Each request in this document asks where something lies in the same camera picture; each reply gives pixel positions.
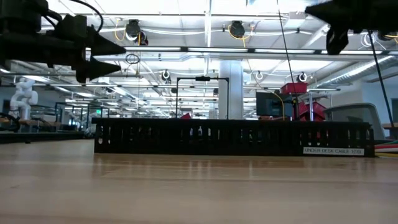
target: black monitor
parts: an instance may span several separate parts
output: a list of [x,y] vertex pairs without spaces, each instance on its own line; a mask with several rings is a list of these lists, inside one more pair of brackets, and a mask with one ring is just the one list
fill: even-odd
[[[293,117],[292,95],[278,94],[285,107],[285,116]],[[256,108],[258,116],[282,116],[282,102],[273,93],[256,93]]]

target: wooden table surface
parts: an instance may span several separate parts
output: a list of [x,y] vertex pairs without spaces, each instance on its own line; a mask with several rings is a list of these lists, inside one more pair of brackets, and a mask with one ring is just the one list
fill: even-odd
[[398,161],[0,145],[0,223],[398,223]]

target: white pillar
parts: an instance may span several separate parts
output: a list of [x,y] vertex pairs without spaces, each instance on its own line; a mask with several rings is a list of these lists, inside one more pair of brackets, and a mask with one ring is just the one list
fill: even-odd
[[[219,78],[229,78],[229,119],[243,119],[243,67],[240,60],[222,60]],[[218,119],[227,115],[227,82],[218,82]]]

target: white humanoid robot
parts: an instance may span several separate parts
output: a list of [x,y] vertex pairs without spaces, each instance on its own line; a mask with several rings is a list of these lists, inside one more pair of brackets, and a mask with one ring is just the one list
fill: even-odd
[[17,90],[10,101],[9,115],[20,119],[30,119],[30,106],[36,105],[39,99],[37,92],[32,90],[34,83],[34,80],[19,79],[19,83],[16,83]]

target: white label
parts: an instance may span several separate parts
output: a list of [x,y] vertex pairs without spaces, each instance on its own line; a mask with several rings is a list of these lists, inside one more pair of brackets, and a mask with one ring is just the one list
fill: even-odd
[[314,154],[314,155],[334,155],[334,156],[364,156],[365,149],[304,147],[303,153]]

